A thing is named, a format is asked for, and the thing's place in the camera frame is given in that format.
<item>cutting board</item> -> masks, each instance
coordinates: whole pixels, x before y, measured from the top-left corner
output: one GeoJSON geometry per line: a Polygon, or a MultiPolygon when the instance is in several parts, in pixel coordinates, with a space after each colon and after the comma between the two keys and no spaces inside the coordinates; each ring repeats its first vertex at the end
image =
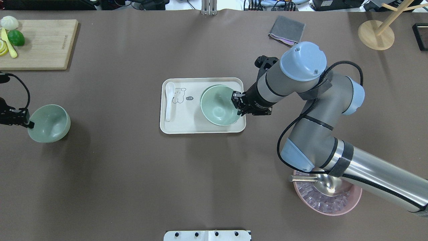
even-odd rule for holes
{"type": "Polygon", "coordinates": [[[0,56],[0,70],[67,69],[78,21],[19,20],[24,46],[14,46],[18,57],[0,56]]]}

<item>mint green bowl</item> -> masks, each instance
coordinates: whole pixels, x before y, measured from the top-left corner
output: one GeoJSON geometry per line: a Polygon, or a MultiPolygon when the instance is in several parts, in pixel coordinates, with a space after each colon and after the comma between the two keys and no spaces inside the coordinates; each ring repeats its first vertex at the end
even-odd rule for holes
{"type": "Polygon", "coordinates": [[[201,109],[212,124],[228,126],[239,119],[238,110],[232,103],[233,89],[225,85],[208,87],[201,95],[201,109]]]}
{"type": "Polygon", "coordinates": [[[34,128],[28,129],[28,135],[36,142],[56,142],[70,129],[70,116],[59,105],[45,105],[30,117],[34,128]]]}

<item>folded cloth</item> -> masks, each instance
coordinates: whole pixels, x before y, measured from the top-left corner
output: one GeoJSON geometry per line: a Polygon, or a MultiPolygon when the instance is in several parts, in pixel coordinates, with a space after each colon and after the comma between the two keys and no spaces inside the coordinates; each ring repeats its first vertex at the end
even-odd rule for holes
{"type": "Polygon", "coordinates": [[[305,26],[306,24],[296,20],[278,16],[268,35],[287,45],[294,46],[302,39],[305,26]]]}

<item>yellow knife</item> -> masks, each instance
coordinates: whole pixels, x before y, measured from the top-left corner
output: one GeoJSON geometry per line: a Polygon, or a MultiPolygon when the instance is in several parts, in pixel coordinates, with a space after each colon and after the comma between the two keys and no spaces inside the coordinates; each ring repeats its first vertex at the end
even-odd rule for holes
{"type": "Polygon", "coordinates": [[[10,43],[9,39],[7,38],[6,29],[1,29],[1,39],[6,42],[7,47],[9,48],[9,53],[12,58],[16,58],[18,54],[16,53],[15,49],[13,48],[12,44],[10,43]]]}

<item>brown table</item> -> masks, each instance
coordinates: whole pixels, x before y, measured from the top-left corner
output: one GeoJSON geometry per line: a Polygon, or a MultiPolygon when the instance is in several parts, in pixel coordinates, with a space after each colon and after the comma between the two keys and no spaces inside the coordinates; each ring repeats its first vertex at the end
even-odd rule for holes
{"type": "MultiPolygon", "coordinates": [[[[247,117],[237,134],[166,135],[160,94],[168,78],[237,77],[248,88],[259,55],[288,50],[267,34],[277,15],[306,23],[303,41],[328,63],[351,60],[365,77],[366,100],[334,130],[413,173],[428,177],[428,53],[403,13],[394,45],[374,51],[357,37],[366,20],[388,13],[4,12],[18,19],[77,19],[66,71],[10,71],[31,91],[30,111],[55,103],[71,116],[69,134],[40,144],[23,127],[1,126],[0,240],[163,240],[166,230],[248,229],[253,240],[425,240],[427,220],[368,192],[339,217],[309,209],[276,156],[279,134],[304,102],[295,94],[266,117],[247,117]]],[[[337,69],[358,79],[352,68],[337,69]]],[[[3,84],[25,104],[17,81],[3,84]]]]}

